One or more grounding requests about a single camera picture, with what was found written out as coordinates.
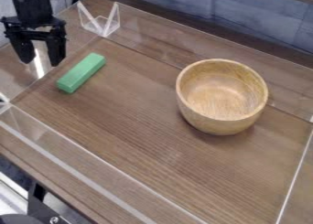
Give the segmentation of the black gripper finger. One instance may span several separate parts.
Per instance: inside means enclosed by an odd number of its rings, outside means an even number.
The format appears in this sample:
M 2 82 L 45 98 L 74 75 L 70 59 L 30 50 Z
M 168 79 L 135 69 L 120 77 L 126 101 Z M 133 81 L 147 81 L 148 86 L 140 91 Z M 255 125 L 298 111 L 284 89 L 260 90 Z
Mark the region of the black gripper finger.
M 9 42 L 21 62 L 28 64 L 36 56 L 30 39 L 21 34 L 11 34 L 9 36 Z
M 49 64 L 56 67 L 65 57 L 65 38 L 64 36 L 49 34 L 45 40 Z

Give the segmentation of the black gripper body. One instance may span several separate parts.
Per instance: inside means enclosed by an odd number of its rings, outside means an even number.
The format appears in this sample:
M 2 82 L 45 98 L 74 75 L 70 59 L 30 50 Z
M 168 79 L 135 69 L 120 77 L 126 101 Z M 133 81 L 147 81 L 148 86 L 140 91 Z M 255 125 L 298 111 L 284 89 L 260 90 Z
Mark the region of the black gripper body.
M 21 37 L 29 29 L 50 27 L 50 34 L 65 35 L 65 22 L 52 15 L 50 2 L 57 0 L 11 0 L 15 15 L 2 16 L 6 38 Z

